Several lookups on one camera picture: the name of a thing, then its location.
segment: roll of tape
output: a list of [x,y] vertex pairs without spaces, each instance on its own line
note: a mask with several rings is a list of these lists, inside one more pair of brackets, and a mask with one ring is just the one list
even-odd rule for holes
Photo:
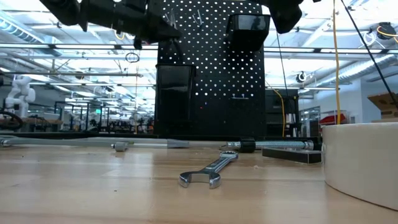
[[398,123],[323,129],[325,178],[348,195],[398,210]]

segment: combination wrench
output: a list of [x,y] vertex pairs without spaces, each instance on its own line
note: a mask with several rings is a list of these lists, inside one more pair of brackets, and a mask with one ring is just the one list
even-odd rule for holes
[[229,162],[236,161],[238,153],[225,151],[220,153],[220,158],[212,162],[200,171],[184,172],[180,174],[178,180],[182,187],[188,187],[192,182],[204,182],[210,184],[210,189],[215,189],[221,185],[221,176],[218,172]]

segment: ductwork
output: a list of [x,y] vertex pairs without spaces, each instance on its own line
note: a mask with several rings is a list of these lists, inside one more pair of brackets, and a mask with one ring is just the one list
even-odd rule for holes
[[[16,21],[12,17],[8,16],[5,12],[0,11],[0,30],[7,32],[13,36],[20,38],[21,40],[30,44],[43,44],[45,42],[53,44],[55,41],[60,42],[54,37],[49,35],[36,34],[32,29],[28,28],[24,24]],[[37,51],[44,54],[51,54],[54,56],[61,56],[59,50],[55,49],[37,49]]]
[[[376,58],[376,63],[379,65],[380,69],[387,68],[392,65],[398,64],[398,56],[396,55],[386,55],[383,57]],[[356,62],[352,65],[348,65],[347,67],[340,69],[339,74],[339,82],[347,83],[354,79],[361,78],[365,75],[369,75],[373,72],[376,72],[377,69],[374,66],[372,60],[366,62]],[[323,87],[336,83],[336,73],[332,73],[331,75],[318,80],[315,85],[307,85],[307,87]]]

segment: wooden tabletop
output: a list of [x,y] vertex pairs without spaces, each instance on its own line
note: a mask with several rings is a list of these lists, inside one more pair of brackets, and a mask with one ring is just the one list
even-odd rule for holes
[[210,147],[0,149],[0,223],[396,224],[398,212],[345,195],[321,165],[254,154],[221,172],[222,184],[178,185],[218,158]]

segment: fluorescent light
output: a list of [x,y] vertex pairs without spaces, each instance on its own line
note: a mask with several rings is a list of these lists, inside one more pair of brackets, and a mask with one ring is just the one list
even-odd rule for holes
[[[371,53],[378,54],[381,52],[379,49],[371,49]],[[335,53],[335,49],[322,49],[321,53]],[[366,54],[368,51],[366,49],[337,49],[338,53],[341,54]]]
[[62,87],[62,86],[54,86],[54,87],[59,89],[59,90],[62,90],[62,91],[70,92],[70,90],[68,90],[67,88]]
[[68,100],[94,100],[94,98],[87,98],[87,97],[83,97],[83,98],[66,98],[66,101]]
[[50,85],[75,86],[75,85],[81,85],[81,84],[80,83],[50,83]]
[[280,49],[281,52],[313,52],[314,49],[310,49],[310,48],[281,48]]
[[[126,50],[136,49],[133,45],[122,45],[121,48],[126,49]],[[157,48],[158,48],[158,45],[143,45],[142,46],[143,50],[157,50]]]
[[48,49],[50,48],[47,44],[0,44],[0,48],[18,48],[18,49]]
[[76,91],[75,93],[82,95],[82,96],[96,96],[95,94],[84,92],[84,91]]
[[31,79],[34,79],[34,80],[37,80],[37,81],[42,81],[42,82],[49,82],[49,81],[52,81],[52,79],[47,78],[47,77],[45,77],[45,76],[43,76],[43,75],[30,75],[30,74],[25,74],[25,75],[23,75],[23,76],[30,77]]
[[[275,89],[275,90],[284,90],[284,89],[286,89],[286,87],[284,87],[284,86],[271,86],[271,87],[272,87],[272,89]],[[287,89],[288,90],[299,90],[300,87],[289,87],[288,86]]]
[[0,70],[4,71],[4,72],[10,72],[10,70],[6,69],[6,68],[2,68],[0,67]]
[[[264,47],[265,52],[279,52],[278,47]],[[281,52],[296,52],[296,53],[308,53],[313,52],[314,49],[311,48],[280,48]]]
[[336,90],[336,88],[329,88],[329,87],[305,87],[304,90]]
[[114,83],[87,83],[86,86],[116,86]]
[[153,87],[154,84],[122,84],[122,86]]
[[109,103],[109,104],[115,105],[115,106],[119,105],[119,103],[118,103],[118,102],[115,102],[115,101],[110,101],[110,102],[106,102],[106,103]]
[[30,85],[47,85],[47,83],[29,83]]
[[114,49],[113,45],[57,44],[58,49]]
[[279,52],[278,48],[264,47],[265,52]]

